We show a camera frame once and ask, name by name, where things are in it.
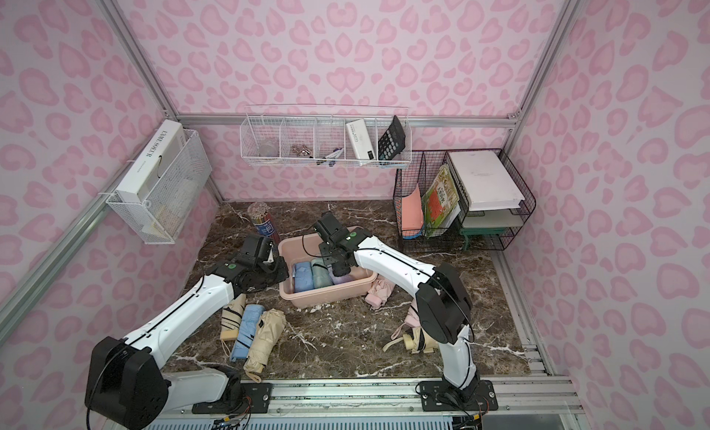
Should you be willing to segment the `mint green umbrella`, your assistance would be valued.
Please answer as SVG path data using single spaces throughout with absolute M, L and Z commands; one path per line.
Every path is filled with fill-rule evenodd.
M 312 279 L 314 280 L 314 289 L 323 289 L 333 285 L 328 273 L 328 267 L 323 258 L 314 258 L 311 261 Z

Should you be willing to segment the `beige umbrella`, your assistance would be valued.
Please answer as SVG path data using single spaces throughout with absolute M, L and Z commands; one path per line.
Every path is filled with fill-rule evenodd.
M 264 367 L 268 364 L 271 352 L 282 336 L 286 324 L 286 315 L 280 310 L 272 309 L 261 315 L 257 323 L 255 338 L 243 366 L 246 376 L 251 381 L 263 382 Z

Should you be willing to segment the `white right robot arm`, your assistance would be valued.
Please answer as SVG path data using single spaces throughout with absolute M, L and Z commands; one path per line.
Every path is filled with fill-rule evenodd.
M 423 263 L 386 245 L 365 228 L 344 227 L 327 211 L 314 230 L 321 238 L 320 254 L 342 276 L 362 267 L 383 276 L 417 304 L 423 331 L 439 344 L 443 378 L 454 389 L 474 389 L 480 379 L 473 359 L 473 301 L 454 265 Z

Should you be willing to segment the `pale pink umbrella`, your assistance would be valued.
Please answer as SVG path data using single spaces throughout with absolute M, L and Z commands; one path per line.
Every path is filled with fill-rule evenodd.
M 380 309 L 386 301 L 391 296 L 394 291 L 396 284 L 384 278 L 382 275 L 378 275 L 375 282 L 368 290 L 364 300 L 371 308 L 374 310 Z

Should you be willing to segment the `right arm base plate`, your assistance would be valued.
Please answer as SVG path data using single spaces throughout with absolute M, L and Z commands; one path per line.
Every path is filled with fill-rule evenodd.
M 494 384 L 473 380 L 466 389 L 455 389 L 445 380 L 421 381 L 415 387 L 425 412 L 490 413 L 499 409 Z

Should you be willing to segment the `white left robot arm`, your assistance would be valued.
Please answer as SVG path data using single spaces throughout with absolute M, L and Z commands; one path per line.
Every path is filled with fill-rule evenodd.
M 127 429 L 144 429 L 164 411 L 190 407 L 206 413 L 248 408 L 236 372 L 205 368 L 183 375 L 162 372 L 179 346 L 215 312 L 242 294 L 286 279 L 286 261 L 272 239 L 250 235 L 179 300 L 121 339 L 106 337 L 90 359 L 84 404 Z

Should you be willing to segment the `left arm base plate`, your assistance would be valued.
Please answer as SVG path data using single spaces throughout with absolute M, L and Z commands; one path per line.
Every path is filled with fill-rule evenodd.
M 271 402 L 271 383 L 230 381 L 222 396 L 215 402 L 200 402 L 192 406 L 193 414 L 267 413 Z

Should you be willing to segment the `lavender umbrella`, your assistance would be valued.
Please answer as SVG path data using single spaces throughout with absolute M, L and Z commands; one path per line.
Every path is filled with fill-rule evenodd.
M 349 282 L 352 282 L 352 281 L 354 280 L 354 278 L 353 278 L 353 276 L 351 276 L 351 274 L 347 274 L 347 275 L 344 275 L 344 276 L 336 276 L 335 273 L 334 273 L 334 270 L 332 269 L 332 267 L 329 267 L 328 273 L 329 273 L 329 276 L 330 276 L 330 278 L 331 278 L 331 281 L 332 281 L 332 283 L 333 283 L 334 285 L 340 285 L 340 284 L 344 284 L 344 283 L 349 283 Z

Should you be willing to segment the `light blue umbrella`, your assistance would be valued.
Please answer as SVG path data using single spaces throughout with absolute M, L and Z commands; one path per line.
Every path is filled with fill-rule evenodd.
M 314 289 L 314 273 L 310 262 L 299 262 L 293 266 L 293 290 L 295 293 Z

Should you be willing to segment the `pink plastic storage box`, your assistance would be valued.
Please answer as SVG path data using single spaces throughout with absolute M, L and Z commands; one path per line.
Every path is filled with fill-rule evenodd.
M 279 243 L 279 254 L 285 259 L 288 269 L 287 278 L 279 285 L 279 294 L 296 308 L 364 296 L 378 276 L 371 270 L 352 267 L 345 276 L 336 277 L 332 265 L 325 258 L 319 258 L 323 254 L 321 243 L 316 233 Z

